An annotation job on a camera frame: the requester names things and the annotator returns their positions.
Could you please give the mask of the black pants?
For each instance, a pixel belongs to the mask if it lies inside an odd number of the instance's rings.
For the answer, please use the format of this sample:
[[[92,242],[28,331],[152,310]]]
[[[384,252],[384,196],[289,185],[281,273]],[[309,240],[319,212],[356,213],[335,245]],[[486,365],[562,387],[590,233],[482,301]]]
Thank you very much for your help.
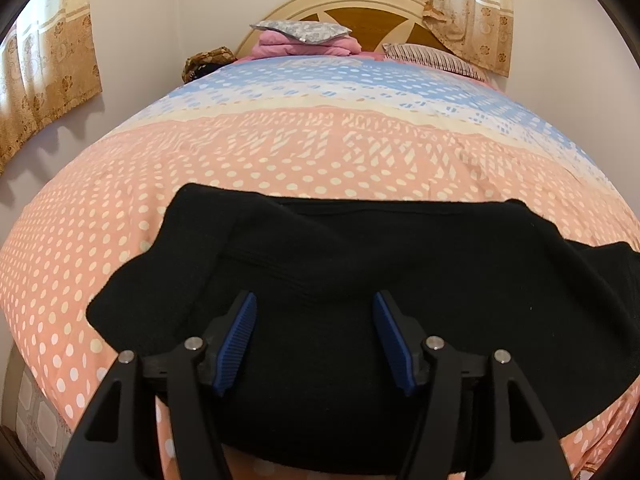
[[[424,406],[384,354],[383,290],[459,351],[510,351],[563,437],[639,375],[638,254],[566,240],[518,200],[303,200],[190,183],[87,318],[113,349],[150,356],[203,333],[244,290],[255,327],[214,425],[230,448],[284,466],[400,471]]]

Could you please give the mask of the pink blue dotted bedspread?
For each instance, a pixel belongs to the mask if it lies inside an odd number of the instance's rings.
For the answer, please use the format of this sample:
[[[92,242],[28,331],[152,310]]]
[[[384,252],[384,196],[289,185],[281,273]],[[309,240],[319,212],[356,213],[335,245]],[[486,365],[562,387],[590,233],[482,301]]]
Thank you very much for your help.
[[[639,243],[605,174],[552,125],[472,79],[362,56],[231,65],[170,92],[70,162],[1,251],[1,307],[46,406],[16,431],[72,431],[114,361],[86,309],[196,182],[272,196],[516,198],[589,245]]]

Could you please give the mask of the beige side curtain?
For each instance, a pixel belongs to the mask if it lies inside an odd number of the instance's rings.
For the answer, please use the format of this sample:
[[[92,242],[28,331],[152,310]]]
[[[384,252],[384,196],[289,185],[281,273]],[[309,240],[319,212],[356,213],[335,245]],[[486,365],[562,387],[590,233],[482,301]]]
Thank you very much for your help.
[[[90,0],[29,0],[1,44],[1,165],[101,92]]]

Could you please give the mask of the striped pillow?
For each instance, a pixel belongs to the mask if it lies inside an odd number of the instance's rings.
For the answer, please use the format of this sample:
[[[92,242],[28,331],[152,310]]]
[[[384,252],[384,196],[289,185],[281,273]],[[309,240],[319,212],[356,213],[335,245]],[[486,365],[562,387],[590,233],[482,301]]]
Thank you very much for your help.
[[[383,44],[382,48],[386,58],[394,61],[436,68],[481,82],[488,81],[480,68],[443,50],[422,44]]]

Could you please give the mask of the pink folded blanket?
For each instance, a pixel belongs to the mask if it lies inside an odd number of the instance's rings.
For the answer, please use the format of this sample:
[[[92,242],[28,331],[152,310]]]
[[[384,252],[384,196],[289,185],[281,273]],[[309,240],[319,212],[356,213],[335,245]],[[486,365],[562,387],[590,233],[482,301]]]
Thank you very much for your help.
[[[258,38],[258,43],[252,47],[252,58],[278,58],[291,55],[329,55],[351,56],[362,53],[360,43],[351,36],[331,39],[323,44],[305,44],[297,39],[266,30]]]

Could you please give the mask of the grey patterned pillow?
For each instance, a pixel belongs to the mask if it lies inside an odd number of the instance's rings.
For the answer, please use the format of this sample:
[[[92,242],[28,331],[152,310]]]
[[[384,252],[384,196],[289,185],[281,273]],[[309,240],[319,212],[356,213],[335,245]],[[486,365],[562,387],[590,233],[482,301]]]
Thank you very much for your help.
[[[325,44],[328,41],[346,37],[352,33],[350,28],[340,24],[315,21],[265,20],[251,24],[250,27],[263,32],[267,30],[280,32],[280,34],[303,44]]]

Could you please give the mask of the cream wooden headboard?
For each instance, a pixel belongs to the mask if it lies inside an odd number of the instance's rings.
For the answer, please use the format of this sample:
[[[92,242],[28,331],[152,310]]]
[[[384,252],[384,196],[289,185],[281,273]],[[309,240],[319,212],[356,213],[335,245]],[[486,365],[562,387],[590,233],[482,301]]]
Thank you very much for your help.
[[[445,50],[423,21],[421,0],[291,0],[267,21],[336,23],[352,30],[363,50],[381,52],[384,44],[423,44]]]

